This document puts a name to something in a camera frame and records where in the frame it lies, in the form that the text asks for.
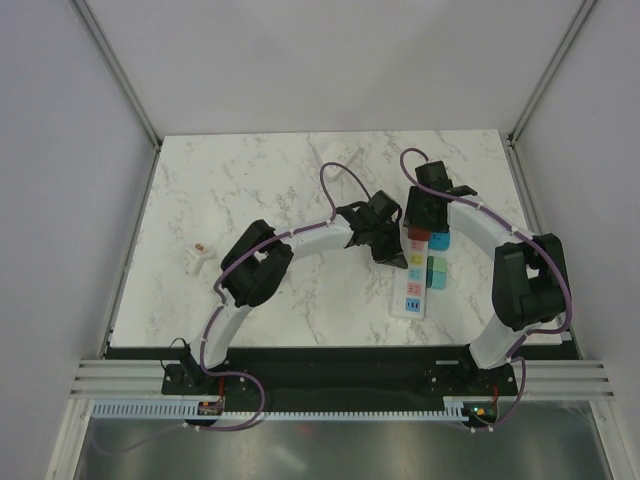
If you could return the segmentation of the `white long power strip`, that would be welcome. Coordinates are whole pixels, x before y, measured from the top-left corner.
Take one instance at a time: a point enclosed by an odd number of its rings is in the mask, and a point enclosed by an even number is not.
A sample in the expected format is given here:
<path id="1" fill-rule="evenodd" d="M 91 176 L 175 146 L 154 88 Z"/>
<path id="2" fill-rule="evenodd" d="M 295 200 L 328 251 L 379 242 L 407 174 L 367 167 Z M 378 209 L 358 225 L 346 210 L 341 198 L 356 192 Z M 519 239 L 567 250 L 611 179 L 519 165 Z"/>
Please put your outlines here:
<path id="1" fill-rule="evenodd" d="M 390 314 L 394 318 L 422 320 L 426 310 L 428 243 L 401 236 L 406 269 L 394 272 Z"/>

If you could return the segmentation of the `red cube plug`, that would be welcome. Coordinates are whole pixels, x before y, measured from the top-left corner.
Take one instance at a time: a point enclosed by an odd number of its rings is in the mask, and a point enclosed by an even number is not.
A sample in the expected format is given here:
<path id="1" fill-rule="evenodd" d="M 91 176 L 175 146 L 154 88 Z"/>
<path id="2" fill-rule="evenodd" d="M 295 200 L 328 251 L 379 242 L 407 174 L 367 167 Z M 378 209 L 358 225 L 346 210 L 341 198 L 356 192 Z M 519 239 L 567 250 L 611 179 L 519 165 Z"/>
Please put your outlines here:
<path id="1" fill-rule="evenodd" d="M 431 232 L 421 228 L 409 228 L 407 236 L 410 240 L 428 242 L 431 237 Z"/>

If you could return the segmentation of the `teal small adapter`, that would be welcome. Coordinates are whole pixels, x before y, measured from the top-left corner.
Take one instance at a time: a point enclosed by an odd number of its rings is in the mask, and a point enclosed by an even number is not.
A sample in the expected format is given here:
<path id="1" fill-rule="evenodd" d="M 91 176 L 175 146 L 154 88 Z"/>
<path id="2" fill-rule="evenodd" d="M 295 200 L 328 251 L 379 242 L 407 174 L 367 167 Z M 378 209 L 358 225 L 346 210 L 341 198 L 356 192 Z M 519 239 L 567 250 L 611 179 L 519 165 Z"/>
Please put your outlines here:
<path id="1" fill-rule="evenodd" d="M 442 271 L 428 270 L 426 282 L 429 289 L 444 290 L 447 284 L 447 274 Z"/>

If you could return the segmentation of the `white cube plug tiger print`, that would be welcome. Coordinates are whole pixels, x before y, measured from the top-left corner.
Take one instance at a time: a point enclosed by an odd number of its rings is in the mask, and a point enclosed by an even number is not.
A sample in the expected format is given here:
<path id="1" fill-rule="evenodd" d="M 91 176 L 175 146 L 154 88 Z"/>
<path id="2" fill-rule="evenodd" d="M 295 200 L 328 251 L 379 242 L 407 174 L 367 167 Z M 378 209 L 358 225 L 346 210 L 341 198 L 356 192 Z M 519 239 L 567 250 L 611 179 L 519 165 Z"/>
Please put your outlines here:
<path id="1" fill-rule="evenodd" d="M 215 257 L 215 252 L 202 243 L 188 243 L 184 247 L 183 262 L 185 272 L 198 275 L 206 262 Z"/>

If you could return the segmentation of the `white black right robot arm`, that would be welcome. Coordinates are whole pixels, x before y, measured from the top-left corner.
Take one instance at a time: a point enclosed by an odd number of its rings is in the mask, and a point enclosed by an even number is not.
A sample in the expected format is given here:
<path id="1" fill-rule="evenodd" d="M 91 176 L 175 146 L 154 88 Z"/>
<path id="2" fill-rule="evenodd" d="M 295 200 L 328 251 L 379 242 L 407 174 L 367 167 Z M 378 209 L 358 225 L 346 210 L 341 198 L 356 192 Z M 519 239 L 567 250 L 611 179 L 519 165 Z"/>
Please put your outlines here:
<path id="1" fill-rule="evenodd" d="M 455 230 L 493 261 L 491 302 L 494 314 L 468 346 L 472 359 L 458 368 L 467 392 L 483 392 L 531 334 L 571 313 L 563 246 L 553 234 L 521 230 L 487 207 L 467 185 L 455 187 L 441 161 L 425 163 L 409 177 L 403 227 L 409 242 L 428 243 L 435 234 Z"/>

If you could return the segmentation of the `white triangular power strip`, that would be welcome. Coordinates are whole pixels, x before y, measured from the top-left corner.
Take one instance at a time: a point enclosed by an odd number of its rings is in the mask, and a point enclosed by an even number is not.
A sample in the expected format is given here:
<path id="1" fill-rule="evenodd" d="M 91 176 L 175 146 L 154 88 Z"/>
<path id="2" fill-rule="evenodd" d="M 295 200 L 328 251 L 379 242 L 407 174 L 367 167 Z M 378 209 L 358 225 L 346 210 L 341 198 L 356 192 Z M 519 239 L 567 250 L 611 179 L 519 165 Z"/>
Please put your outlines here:
<path id="1" fill-rule="evenodd" d="M 328 141 L 314 143 L 312 151 L 320 166 L 329 162 L 336 162 L 350 167 L 363 153 L 363 149 L 356 144 Z"/>

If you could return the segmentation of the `green small adapter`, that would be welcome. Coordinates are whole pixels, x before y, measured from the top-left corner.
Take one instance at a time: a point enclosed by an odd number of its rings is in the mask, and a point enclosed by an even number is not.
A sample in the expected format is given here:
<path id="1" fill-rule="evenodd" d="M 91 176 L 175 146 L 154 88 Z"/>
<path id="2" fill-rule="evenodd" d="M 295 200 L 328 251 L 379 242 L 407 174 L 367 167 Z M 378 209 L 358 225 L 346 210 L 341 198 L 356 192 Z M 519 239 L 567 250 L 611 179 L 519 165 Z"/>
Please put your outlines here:
<path id="1" fill-rule="evenodd" d="M 445 273 L 447 271 L 447 260 L 443 257 L 429 256 L 427 259 L 427 269 L 429 271 Z"/>

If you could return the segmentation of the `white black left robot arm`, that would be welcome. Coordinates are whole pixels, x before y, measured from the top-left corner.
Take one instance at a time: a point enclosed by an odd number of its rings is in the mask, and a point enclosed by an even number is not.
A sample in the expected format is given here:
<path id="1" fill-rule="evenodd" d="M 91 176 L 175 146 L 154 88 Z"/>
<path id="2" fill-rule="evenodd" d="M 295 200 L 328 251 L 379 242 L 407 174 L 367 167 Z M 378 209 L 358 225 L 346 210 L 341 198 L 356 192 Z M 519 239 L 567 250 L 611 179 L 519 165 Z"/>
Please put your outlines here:
<path id="1" fill-rule="evenodd" d="M 401 206 L 384 191 L 366 202 L 332 210 L 328 219 L 309 225 L 276 229 L 264 220 L 249 225 L 221 262 L 213 284 L 219 304 L 191 343 L 195 360 L 185 382 L 208 393 L 219 382 L 219 369 L 248 314 L 277 292 L 290 265 L 325 251 L 366 246 L 375 263 L 406 269 L 400 240 Z"/>

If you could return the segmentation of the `blue small adapter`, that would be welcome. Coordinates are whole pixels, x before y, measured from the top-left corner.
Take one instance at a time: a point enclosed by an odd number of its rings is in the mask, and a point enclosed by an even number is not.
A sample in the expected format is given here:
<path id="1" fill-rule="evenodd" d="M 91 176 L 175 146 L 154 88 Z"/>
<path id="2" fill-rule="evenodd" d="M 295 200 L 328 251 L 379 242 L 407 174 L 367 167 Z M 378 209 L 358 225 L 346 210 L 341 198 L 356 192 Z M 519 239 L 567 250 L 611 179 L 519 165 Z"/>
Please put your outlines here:
<path id="1" fill-rule="evenodd" d="M 433 232 L 429 239 L 429 249 L 434 251 L 447 251 L 451 244 L 451 233 Z"/>

